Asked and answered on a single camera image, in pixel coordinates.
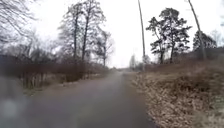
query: white sky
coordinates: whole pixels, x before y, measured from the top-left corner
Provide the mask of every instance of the white sky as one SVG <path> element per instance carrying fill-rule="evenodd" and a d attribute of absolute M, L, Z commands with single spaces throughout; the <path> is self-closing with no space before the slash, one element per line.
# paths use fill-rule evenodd
<path fill-rule="evenodd" d="M 58 26 L 62 16 L 70 3 L 76 0 L 41 0 L 32 11 L 39 20 L 34 23 L 41 37 L 56 38 Z M 112 33 L 115 41 L 114 53 L 110 57 L 109 66 L 126 67 L 131 55 L 135 54 L 138 60 L 142 57 L 141 25 L 137 0 L 99 0 L 107 18 L 106 26 Z M 180 17 L 188 20 L 191 41 L 197 28 L 189 4 L 185 0 L 140 0 L 143 13 L 144 27 L 153 16 L 158 16 L 166 7 L 172 7 L 180 12 Z M 210 34 L 214 29 L 224 32 L 220 27 L 224 6 L 221 0 L 192 0 L 195 11 L 201 23 L 202 30 Z M 149 31 L 145 31 L 146 53 L 154 60 L 150 52 L 150 43 L 154 41 Z"/>

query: utility pole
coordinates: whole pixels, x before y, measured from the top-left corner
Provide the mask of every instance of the utility pole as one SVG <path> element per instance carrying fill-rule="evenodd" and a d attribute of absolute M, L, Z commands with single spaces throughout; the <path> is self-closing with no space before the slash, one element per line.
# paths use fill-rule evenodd
<path fill-rule="evenodd" d="M 139 6 L 140 19 L 141 19 L 141 27 L 142 27 L 143 71 L 144 71 L 145 70 L 145 34 L 144 34 L 141 4 L 139 0 L 138 0 L 138 6 Z"/>

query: dead vegetation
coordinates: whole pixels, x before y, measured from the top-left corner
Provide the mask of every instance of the dead vegetation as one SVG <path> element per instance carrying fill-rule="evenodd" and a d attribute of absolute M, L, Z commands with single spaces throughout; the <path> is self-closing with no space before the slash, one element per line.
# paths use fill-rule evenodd
<path fill-rule="evenodd" d="M 161 128 L 222 128 L 223 77 L 218 61 L 188 62 L 154 67 L 136 75 L 132 85 Z"/>

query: road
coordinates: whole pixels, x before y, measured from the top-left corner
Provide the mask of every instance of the road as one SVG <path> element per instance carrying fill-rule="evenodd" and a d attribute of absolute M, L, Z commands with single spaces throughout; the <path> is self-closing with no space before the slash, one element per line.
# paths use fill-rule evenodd
<path fill-rule="evenodd" d="M 155 128 L 137 99 L 123 73 L 116 72 L 69 87 L 49 88 L 31 97 L 17 126 Z"/>

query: tree trunk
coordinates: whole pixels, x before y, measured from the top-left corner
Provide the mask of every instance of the tree trunk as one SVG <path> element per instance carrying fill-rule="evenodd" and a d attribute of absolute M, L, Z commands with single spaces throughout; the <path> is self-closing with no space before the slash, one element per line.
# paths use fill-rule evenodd
<path fill-rule="evenodd" d="M 195 18 L 195 21 L 196 21 L 196 24 L 197 24 L 197 27 L 198 27 L 199 40 L 200 40 L 200 45 L 201 45 L 201 51 L 202 51 L 203 59 L 206 60 L 206 59 L 207 59 L 207 56 L 206 56 L 205 46 L 204 46 L 203 39 L 202 39 L 202 32 L 201 32 L 200 24 L 199 24 L 197 15 L 196 15 L 196 13 L 195 13 L 194 7 L 193 7 L 193 5 L 192 5 L 192 3 L 191 3 L 191 0 L 188 0 L 188 3 L 189 3 L 190 6 L 191 6 L 191 10 L 192 10 L 192 12 L 193 12 L 193 14 L 194 14 L 194 18 Z"/>
<path fill-rule="evenodd" d="M 77 8 L 77 13 L 76 13 L 76 18 L 75 18 L 75 30 L 74 30 L 74 57 L 76 58 L 77 55 L 77 29 L 78 29 L 78 8 Z"/>
<path fill-rule="evenodd" d="M 170 56 L 170 63 L 173 63 L 174 47 L 175 47 L 175 43 L 172 43 L 171 56 Z"/>
<path fill-rule="evenodd" d="M 90 13 L 91 13 L 91 4 L 92 4 L 92 2 L 90 2 L 88 12 L 87 12 L 84 41 L 83 41 L 83 46 L 82 46 L 82 61 L 83 62 L 84 62 L 85 53 L 86 53 L 86 41 L 87 41 L 87 32 L 88 32 L 88 27 L 89 27 L 89 18 L 90 18 Z"/>
<path fill-rule="evenodd" d="M 164 52 L 161 51 L 161 53 L 160 53 L 160 64 L 163 64 L 163 56 L 164 56 Z"/>
<path fill-rule="evenodd" d="M 170 31 L 171 31 L 171 42 L 172 42 L 172 49 L 171 49 L 171 55 L 170 55 L 170 63 L 173 63 L 173 53 L 174 53 L 174 47 L 175 47 L 175 42 L 173 40 L 173 29 L 172 29 L 172 22 L 171 22 L 171 18 L 170 18 Z"/>
<path fill-rule="evenodd" d="M 141 10 L 141 5 L 139 0 L 138 0 L 138 6 L 139 6 L 140 19 L 141 19 L 141 27 L 142 27 L 143 61 L 145 61 L 145 35 L 144 35 L 144 26 L 143 26 L 143 19 L 142 19 L 142 10 Z M 144 70 L 145 70 L 145 62 L 143 62 L 143 71 Z"/>

